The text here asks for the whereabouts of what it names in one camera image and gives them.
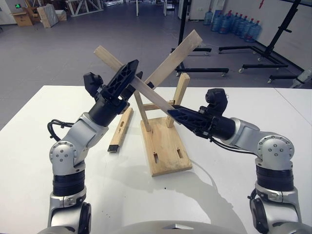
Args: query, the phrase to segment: black cable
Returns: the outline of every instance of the black cable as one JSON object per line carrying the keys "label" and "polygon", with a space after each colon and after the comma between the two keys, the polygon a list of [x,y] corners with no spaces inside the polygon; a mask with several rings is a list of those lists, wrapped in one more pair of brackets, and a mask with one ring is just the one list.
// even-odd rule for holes
{"label": "black cable", "polygon": [[216,139],[214,139],[212,136],[211,136],[209,139],[210,139],[210,142],[213,142],[214,144],[216,144],[217,146],[221,147],[222,149],[225,149],[225,150],[228,150],[228,151],[232,151],[232,152],[236,152],[236,153],[241,153],[241,154],[256,155],[256,154],[254,154],[254,153],[252,153],[252,152],[249,152],[249,151],[240,151],[240,150],[237,150],[236,147],[223,144],[223,143],[217,141]]}
{"label": "black cable", "polygon": [[60,138],[54,132],[53,124],[59,125],[61,128],[64,128],[64,127],[71,128],[74,125],[74,123],[62,122],[62,121],[59,121],[58,119],[53,119],[51,122],[49,122],[47,127],[48,127],[49,133],[51,134],[50,138],[53,138],[56,141],[60,141]]}

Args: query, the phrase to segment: black rolling stand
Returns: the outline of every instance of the black rolling stand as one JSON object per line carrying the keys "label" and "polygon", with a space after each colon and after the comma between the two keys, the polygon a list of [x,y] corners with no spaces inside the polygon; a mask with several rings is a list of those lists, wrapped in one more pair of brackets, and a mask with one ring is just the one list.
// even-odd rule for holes
{"label": "black rolling stand", "polygon": [[278,31],[275,34],[274,38],[272,39],[271,43],[268,47],[266,47],[265,51],[261,50],[256,46],[227,46],[227,47],[219,47],[219,53],[223,50],[240,50],[240,49],[252,49],[254,53],[258,53],[261,57],[268,59],[273,64],[243,64],[242,68],[238,70],[239,73],[242,73],[244,69],[248,68],[276,68],[279,69],[280,67],[288,67],[288,65],[284,64],[280,60],[274,58],[271,53],[273,52],[274,46],[277,43],[279,37],[282,35],[283,31],[291,33],[291,30],[288,30],[287,27],[292,21],[294,15],[298,11],[297,7],[301,0],[295,0],[290,8],[288,14],[286,15],[284,21],[282,22],[281,26],[278,27]]}
{"label": "black rolling stand", "polygon": [[[180,33],[179,33],[179,41],[178,45],[181,44],[183,41],[183,34],[184,34],[184,27],[185,27],[185,21],[186,21],[186,13],[187,8],[189,6],[189,0],[183,0],[183,9],[182,9],[182,19],[181,19],[181,26],[180,26]],[[211,48],[196,48],[193,51],[201,51],[205,52],[205,55],[208,54],[208,52],[211,51]],[[182,72],[221,72],[222,76],[225,76],[229,72],[228,68],[186,68],[182,63],[175,69],[176,70],[176,76],[178,77]]]}

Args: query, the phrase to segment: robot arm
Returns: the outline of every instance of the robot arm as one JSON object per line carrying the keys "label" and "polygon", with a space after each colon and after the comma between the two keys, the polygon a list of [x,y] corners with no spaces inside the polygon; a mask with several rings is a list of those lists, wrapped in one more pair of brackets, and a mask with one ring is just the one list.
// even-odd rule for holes
{"label": "robot arm", "polygon": [[208,90],[206,101],[208,107],[201,106],[198,112],[178,105],[168,112],[199,137],[226,150],[257,156],[257,182],[248,198],[254,227],[260,233],[293,233],[302,228],[298,192],[293,185],[291,141],[276,133],[262,132],[237,118],[223,117],[227,106],[223,89]]}
{"label": "robot arm", "polygon": [[55,135],[51,123],[48,125],[51,137],[57,139],[49,154],[54,175],[50,195],[49,232],[90,232],[91,205],[84,202],[84,159],[88,150],[107,132],[108,125],[115,116],[128,108],[127,100],[134,91],[129,83],[136,75],[137,66],[137,60],[124,65],[108,85],[103,85],[100,76],[92,73],[84,75],[85,88],[95,98],[95,105],[72,124],[63,139]]}

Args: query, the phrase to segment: blue water jug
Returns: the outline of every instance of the blue water jug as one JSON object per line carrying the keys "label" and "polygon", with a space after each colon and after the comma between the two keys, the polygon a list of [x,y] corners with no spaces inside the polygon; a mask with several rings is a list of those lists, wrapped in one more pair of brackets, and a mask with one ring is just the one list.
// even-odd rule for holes
{"label": "blue water jug", "polygon": [[232,30],[232,28],[233,28],[233,26],[234,26],[234,23],[235,23],[235,20],[237,20],[238,19],[238,12],[236,12],[235,13],[235,16],[234,15],[231,15],[231,18],[230,18],[230,20],[231,20],[231,26],[230,26],[230,30]]}
{"label": "blue water jug", "polygon": [[259,34],[261,32],[261,26],[259,25],[259,21],[248,30],[248,33],[245,36],[246,42],[255,42],[257,40]]}
{"label": "blue water jug", "polygon": [[239,22],[239,25],[237,27],[237,31],[235,32],[235,35],[238,35],[238,36],[241,35],[246,23],[247,23],[247,16],[245,16],[244,19]]}
{"label": "blue water jug", "polygon": [[250,27],[254,26],[253,20],[254,20],[254,19],[252,18],[252,19],[250,20],[250,22],[247,23],[247,24],[245,25],[245,27],[244,27],[244,29],[243,29],[243,31],[242,31],[242,33],[241,33],[241,35],[240,35],[239,38],[242,38],[242,39],[245,38],[245,36],[246,36],[246,34],[248,33]]}
{"label": "blue water jug", "polygon": [[243,14],[240,14],[239,17],[235,20],[233,27],[231,29],[231,33],[236,33],[238,25],[239,25],[240,21],[242,20],[242,16],[243,16]]}
{"label": "blue water jug", "polygon": [[211,24],[211,20],[213,18],[213,13],[211,12],[211,8],[209,9],[209,11],[207,11],[205,13],[205,19],[204,19],[204,25],[210,25]]}
{"label": "blue water jug", "polygon": [[217,17],[214,18],[213,24],[211,25],[211,31],[217,32],[220,29],[222,23],[222,15],[219,13]]}
{"label": "blue water jug", "polygon": [[221,26],[220,26],[220,29],[219,29],[219,33],[221,33],[221,34],[229,33],[230,26],[231,26],[230,16],[227,16],[226,18],[224,18],[222,20],[222,23],[221,23]]}

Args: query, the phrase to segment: gray floor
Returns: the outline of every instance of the gray floor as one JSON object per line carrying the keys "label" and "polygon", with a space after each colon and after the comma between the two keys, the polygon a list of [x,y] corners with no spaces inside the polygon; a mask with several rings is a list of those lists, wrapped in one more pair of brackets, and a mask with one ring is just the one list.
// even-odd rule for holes
{"label": "gray floor", "polygon": [[[69,18],[52,28],[4,26],[0,33],[0,129],[43,85],[83,85],[83,74],[92,71],[109,81],[114,72],[94,54],[103,45],[120,61],[138,59],[147,78],[177,44],[180,20],[177,12],[162,14],[162,7],[135,4],[105,8],[103,12]],[[249,50],[217,53],[219,46],[246,44],[236,36],[213,33],[202,22],[188,22],[185,35],[193,29],[213,50],[210,56],[196,53],[185,59],[187,67],[228,67],[220,73],[192,73],[192,87],[289,87],[290,80],[267,84],[270,74],[299,74],[297,69],[250,69],[238,74],[244,63],[258,63]],[[172,73],[162,86],[176,86]]]}

